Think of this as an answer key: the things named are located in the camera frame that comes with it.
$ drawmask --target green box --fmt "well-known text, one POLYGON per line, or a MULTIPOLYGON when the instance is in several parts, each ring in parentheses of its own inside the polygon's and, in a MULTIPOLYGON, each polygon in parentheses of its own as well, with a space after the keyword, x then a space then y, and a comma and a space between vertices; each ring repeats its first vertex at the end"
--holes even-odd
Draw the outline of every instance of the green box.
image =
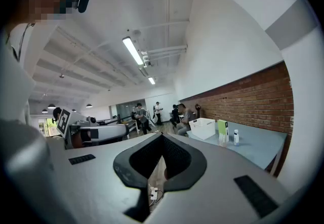
POLYGON ((225 120, 218 120, 218 133, 226 136, 226 142, 229 142, 228 122, 225 120))

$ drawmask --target red brick wall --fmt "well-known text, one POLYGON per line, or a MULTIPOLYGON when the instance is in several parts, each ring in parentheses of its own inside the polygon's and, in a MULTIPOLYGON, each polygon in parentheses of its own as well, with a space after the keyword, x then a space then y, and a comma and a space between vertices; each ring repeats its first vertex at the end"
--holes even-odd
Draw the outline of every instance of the red brick wall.
POLYGON ((289 149, 294 121, 293 92, 284 62, 181 102, 193 111, 194 105, 199 104, 203 118, 288 133, 275 176, 279 174, 289 149))

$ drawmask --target white bottle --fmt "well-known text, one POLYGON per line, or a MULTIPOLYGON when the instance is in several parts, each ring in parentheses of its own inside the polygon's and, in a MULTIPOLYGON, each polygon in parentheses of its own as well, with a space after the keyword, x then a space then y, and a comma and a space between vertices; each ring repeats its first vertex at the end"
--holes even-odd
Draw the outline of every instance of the white bottle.
POLYGON ((235 129, 234 130, 234 145, 238 146, 238 140, 239 140, 238 129, 235 129))

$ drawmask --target floor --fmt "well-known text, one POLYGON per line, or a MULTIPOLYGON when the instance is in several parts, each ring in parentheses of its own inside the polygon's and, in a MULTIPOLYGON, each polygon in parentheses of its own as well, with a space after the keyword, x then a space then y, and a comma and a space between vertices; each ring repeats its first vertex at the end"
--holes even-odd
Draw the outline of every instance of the floor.
MULTIPOLYGON (((173 126, 170 122, 164 122, 163 125, 161 125, 161 126, 156 125, 155 128, 153 126, 150 126, 150 127, 152 128, 152 131, 148 131, 148 133, 154 133, 155 131, 163 132, 163 133, 176 133, 176 130, 172 128, 173 126)), ((137 134, 136 131, 134 130, 130 133, 130 138, 133 139, 133 138, 136 138, 136 137, 139 137, 142 135, 144 135, 142 130, 140 130, 139 134, 137 134)), ((158 189, 157 201, 153 202, 150 198, 148 199, 149 204, 151 204, 151 203, 154 204, 154 205, 150 206, 151 212, 157 207, 157 205, 160 202, 160 198, 163 194, 163 184, 166 181, 166 179, 164 177, 165 168, 166 168, 166 163, 165 163, 163 157, 161 157, 161 159, 158 162, 158 164, 156 165, 152 175, 148 179, 148 183, 149 183, 148 194, 149 195, 151 194, 151 191, 149 189, 150 186, 156 187, 158 189)))

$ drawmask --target white ceiling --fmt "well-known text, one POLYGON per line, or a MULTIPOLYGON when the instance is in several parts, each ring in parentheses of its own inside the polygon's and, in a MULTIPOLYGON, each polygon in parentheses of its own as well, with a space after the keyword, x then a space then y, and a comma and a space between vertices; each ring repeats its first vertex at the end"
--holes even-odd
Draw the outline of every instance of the white ceiling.
MULTIPOLYGON (((85 13, 68 15, 51 35, 37 62, 30 102, 76 106, 101 91, 148 81, 122 38, 130 36, 140 56, 184 45, 191 5, 192 0, 90 0, 85 13)), ((146 71, 156 83, 168 81, 178 60, 154 60, 146 71)))

